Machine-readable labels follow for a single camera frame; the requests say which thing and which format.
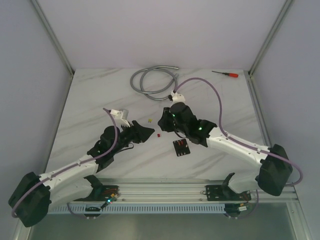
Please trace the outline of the black fuse box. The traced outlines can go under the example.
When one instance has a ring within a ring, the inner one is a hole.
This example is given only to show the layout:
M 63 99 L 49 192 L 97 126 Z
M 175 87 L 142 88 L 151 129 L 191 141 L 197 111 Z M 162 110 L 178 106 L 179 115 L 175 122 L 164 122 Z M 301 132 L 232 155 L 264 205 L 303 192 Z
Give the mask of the black fuse box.
M 185 145 L 178 146 L 178 141 L 181 141 L 181 140 L 185 142 Z M 187 140 L 185 138 L 182 138 L 182 139 L 179 139 L 179 140 L 175 140 L 172 143 L 173 143 L 174 150 L 175 150 L 175 153 L 176 153 L 177 157 L 189 155 L 191 153 L 190 149 L 189 149 L 189 146 L 188 146 L 188 142 L 187 142 Z

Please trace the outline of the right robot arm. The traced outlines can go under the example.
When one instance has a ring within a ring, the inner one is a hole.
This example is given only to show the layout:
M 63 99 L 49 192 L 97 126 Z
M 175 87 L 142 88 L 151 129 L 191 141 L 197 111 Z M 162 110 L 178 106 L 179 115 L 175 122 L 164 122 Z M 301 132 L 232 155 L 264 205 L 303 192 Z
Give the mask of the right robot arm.
M 255 189 L 280 196 L 293 172 L 288 155 L 281 145 L 257 145 L 223 133 L 214 122 L 197 119 L 183 102 L 164 107 L 158 126 L 164 132 L 182 133 L 193 144 L 218 149 L 253 166 L 252 171 L 232 172 L 225 178 L 221 193 L 228 200 Z

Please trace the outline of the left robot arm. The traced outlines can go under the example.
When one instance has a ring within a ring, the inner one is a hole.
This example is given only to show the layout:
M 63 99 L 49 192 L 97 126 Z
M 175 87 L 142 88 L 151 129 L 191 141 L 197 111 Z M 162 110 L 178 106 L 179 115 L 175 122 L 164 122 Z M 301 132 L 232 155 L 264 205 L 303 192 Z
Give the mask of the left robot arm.
M 135 120 L 122 128 L 109 126 L 87 154 L 77 161 L 40 175 L 27 173 L 8 200 L 13 217 L 28 228 L 58 206 L 76 200 L 102 201 L 104 186 L 97 173 L 106 169 L 114 161 L 114 155 L 130 143 L 144 143 L 154 131 Z

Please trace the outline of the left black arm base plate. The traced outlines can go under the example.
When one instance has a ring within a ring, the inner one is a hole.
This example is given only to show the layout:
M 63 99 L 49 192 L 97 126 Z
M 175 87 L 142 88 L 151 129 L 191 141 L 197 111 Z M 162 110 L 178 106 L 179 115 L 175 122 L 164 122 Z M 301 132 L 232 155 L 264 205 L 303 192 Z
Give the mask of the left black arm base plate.
M 112 194 L 117 195 L 119 192 L 118 185 L 102 185 L 98 187 L 94 187 L 89 196 L 84 198 L 78 198 L 76 202 L 102 202 L 111 198 Z

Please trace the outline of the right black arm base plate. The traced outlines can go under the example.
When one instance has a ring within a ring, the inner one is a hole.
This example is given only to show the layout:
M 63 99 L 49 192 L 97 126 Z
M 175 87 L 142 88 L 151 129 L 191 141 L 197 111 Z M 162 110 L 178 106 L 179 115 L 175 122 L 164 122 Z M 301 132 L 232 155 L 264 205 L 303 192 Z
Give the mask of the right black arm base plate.
M 235 193 L 228 186 L 224 187 L 222 185 L 206 185 L 203 194 L 206 195 L 208 201 L 248 202 L 252 199 L 251 193 L 249 191 Z

